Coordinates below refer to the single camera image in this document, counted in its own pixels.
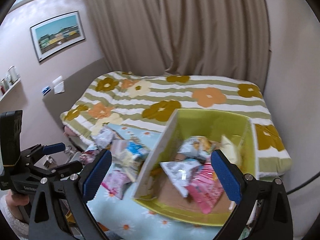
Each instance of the pink snack bag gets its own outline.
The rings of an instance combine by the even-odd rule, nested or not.
[[[223,193],[211,163],[206,162],[186,187],[204,214],[209,214]]]
[[[113,170],[103,179],[101,185],[117,198],[122,199],[130,182],[131,180],[124,172]]]

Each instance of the bed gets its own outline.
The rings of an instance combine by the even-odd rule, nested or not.
[[[55,95],[51,91],[44,97],[57,124],[72,133],[73,144],[78,140],[85,148],[92,143],[91,136],[109,123],[124,138],[129,138],[128,130],[141,136],[152,149],[176,108],[218,109],[252,118],[260,177],[266,180],[266,176],[278,176],[290,168],[292,161],[254,84],[217,76],[140,77],[107,72],[101,59],[66,78],[66,92]],[[87,203],[94,218],[122,238],[205,240],[213,239],[220,230],[156,214],[132,200],[134,187],[135,183],[119,200],[101,186]]]
[[[110,72],[96,78],[62,123],[89,145],[104,123],[162,132],[177,108],[202,108],[243,114],[256,132],[259,176],[284,174],[292,160],[274,127],[258,86],[219,76],[140,77]]]

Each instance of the pink wall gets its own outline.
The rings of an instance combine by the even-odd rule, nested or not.
[[[80,41],[38,62],[30,27],[60,14],[79,11],[85,41]],[[21,84],[0,102],[0,112],[23,110],[21,149],[35,144],[67,142],[42,102],[41,90],[58,76],[72,75],[102,58],[89,24],[83,0],[34,0],[7,15],[0,26],[0,77],[11,65],[21,75]]]
[[[264,99],[293,160],[282,177],[290,190],[320,170],[320,24],[305,0],[266,1],[272,54]],[[320,212],[320,179],[288,198],[298,239]]]

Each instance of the cream flower pattern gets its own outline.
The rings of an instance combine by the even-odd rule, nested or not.
[[[132,87],[129,87],[127,92],[129,93],[129,97],[131,98],[135,98],[137,96],[145,96],[151,91],[150,87],[150,81],[140,80],[137,83],[135,83]]]
[[[160,220],[159,223],[161,228],[168,228],[171,225],[171,222],[166,219]]]
[[[202,226],[199,225],[192,225],[190,228],[190,234],[191,235],[198,235],[198,234],[204,234],[205,229]]]
[[[145,212],[142,213],[142,215],[145,216],[145,218],[152,218],[154,219],[157,215],[156,212],[152,211],[152,210],[146,210]]]
[[[96,124],[91,128],[91,135],[97,135],[104,123],[121,124],[123,119],[118,113],[112,113],[109,117],[98,119]]]
[[[123,221],[117,231],[121,235],[131,235],[135,231],[134,227],[130,221]]]
[[[117,201],[120,200],[113,193],[109,192],[108,190],[103,196],[106,198],[107,201],[110,201],[112,203],[116,203]]]
[[[151,131],[144,131],[144,132],[140,133],[140,135],[143,137],[150,137],[152,134],[153,134],[153,132],[151,132]]]

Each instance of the beige curtain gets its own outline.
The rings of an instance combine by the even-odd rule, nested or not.
[[[86,0],[110,71],[219,75],[264,89],[264,0]]]

